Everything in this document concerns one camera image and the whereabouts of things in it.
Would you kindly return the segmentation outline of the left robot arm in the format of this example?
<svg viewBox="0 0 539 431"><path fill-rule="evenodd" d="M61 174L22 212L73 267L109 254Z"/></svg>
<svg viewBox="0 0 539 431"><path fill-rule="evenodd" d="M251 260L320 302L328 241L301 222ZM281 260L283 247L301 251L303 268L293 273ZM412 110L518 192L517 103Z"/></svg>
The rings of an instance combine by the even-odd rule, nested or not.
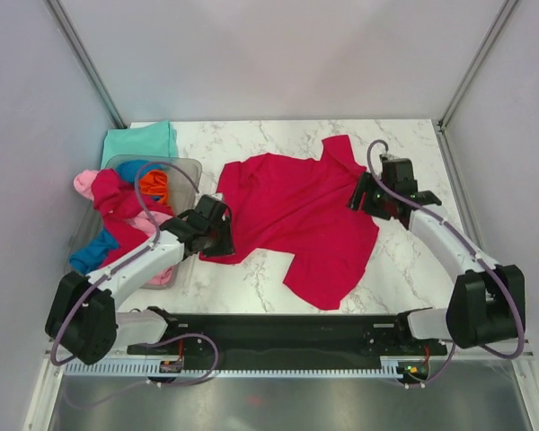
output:
<svg viewBox="0 0 539 431"><path fill-rule="evenodd" d="M198 204L155 227L155 233L132 251L87 275L62 277L46 320L53 340L50 361L62 365L57 350L86 365L102 360L116 347L142 345L172 352L179 331L163 312L120 312L120 306L152 277L188 257L234 253L232 210L226 202L204 195Z"/></svg>

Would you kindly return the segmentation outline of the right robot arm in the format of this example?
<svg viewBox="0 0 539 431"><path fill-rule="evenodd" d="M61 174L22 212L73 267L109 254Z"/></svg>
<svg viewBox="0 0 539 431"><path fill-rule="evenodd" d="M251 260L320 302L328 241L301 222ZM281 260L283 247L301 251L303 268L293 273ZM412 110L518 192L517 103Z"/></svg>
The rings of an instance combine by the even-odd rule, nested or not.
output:
<svg viewBox="0 0 539 431"><path fill-rule="evenodd" d="M350 209L384 220L396 219L433 253L453 282L447 307L402 312L393 331L394 345L414 353L426 339L481 347L513 359L525 347L525 276L481 251L447 219L441 200L420 191L412 163L382 157L382 174L362 172L349 200Z"/></svg>

